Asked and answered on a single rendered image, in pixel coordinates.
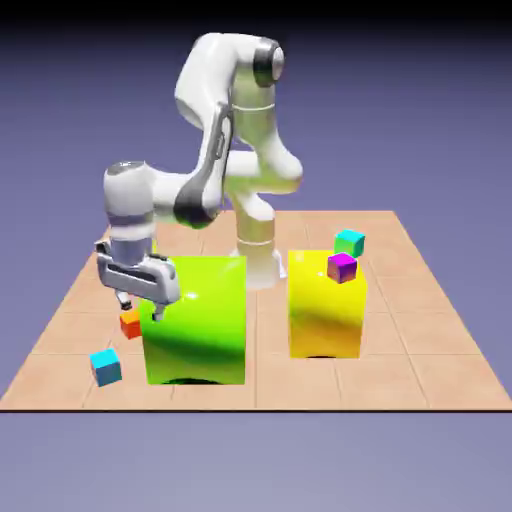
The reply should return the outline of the small teal cube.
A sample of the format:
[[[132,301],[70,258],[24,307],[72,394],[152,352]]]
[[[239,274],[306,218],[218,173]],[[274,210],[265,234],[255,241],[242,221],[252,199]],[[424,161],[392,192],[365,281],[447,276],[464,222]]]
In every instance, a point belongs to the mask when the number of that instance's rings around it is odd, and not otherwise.
[[[357,259],[364,252],[365,239],[363,233],[344,229],[335,236],[334,253],[346,253]]]

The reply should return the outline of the small blue cube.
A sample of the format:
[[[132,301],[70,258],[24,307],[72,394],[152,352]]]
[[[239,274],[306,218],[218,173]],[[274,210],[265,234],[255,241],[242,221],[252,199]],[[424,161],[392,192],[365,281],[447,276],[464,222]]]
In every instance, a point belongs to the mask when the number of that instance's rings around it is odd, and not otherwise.
[[[113,348],[93,353],[89,356],[91,369],[98,387],[122,379],[119,357]]]

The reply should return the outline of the large green box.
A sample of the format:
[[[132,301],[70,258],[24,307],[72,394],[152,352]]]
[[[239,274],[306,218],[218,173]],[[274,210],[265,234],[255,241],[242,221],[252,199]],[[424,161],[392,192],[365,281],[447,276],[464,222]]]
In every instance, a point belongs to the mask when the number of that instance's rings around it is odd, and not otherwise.
[[[245,382],[246,259],[177,256],[181,298],[152,319],[154,305],[139,301],[147,382]]]

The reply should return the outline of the large yellow box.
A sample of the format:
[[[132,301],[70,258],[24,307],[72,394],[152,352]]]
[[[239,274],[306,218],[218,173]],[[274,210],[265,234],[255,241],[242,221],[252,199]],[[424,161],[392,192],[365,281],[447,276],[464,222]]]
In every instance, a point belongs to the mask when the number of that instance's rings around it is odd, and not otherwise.
[[[354,280],[327,276],[329,250],[288,252],[289,348],[293,358],[360,355],[367,282],[359,263]]]

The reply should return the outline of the small purple cube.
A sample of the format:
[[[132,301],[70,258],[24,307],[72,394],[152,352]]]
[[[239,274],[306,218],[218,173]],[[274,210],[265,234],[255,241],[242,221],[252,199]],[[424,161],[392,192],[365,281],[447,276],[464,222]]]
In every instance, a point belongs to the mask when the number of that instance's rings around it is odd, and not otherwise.
[[[327,259],[327,276],[338,284],[354,280],[358,262],[348,253],[336,253]]]

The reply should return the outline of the small orange cube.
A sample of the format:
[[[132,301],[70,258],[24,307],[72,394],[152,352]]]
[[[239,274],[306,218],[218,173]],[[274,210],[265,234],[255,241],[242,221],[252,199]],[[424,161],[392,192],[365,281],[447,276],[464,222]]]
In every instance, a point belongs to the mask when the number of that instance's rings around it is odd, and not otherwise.
[[[138,309],[130,309],[120,314],[121,331],[127,339],[141,336],[140,315]]]

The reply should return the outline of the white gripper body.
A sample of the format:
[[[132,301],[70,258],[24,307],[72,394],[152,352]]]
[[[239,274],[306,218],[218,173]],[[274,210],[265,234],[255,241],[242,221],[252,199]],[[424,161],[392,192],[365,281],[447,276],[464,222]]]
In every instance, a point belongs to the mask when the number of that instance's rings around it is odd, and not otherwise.
[[[97,253],[97,267],[101,283],[120,292],[126,292],[167,306],[181,297],[174,263],[170,259],[145,255],[134,266],[115,262],[109,254]]]

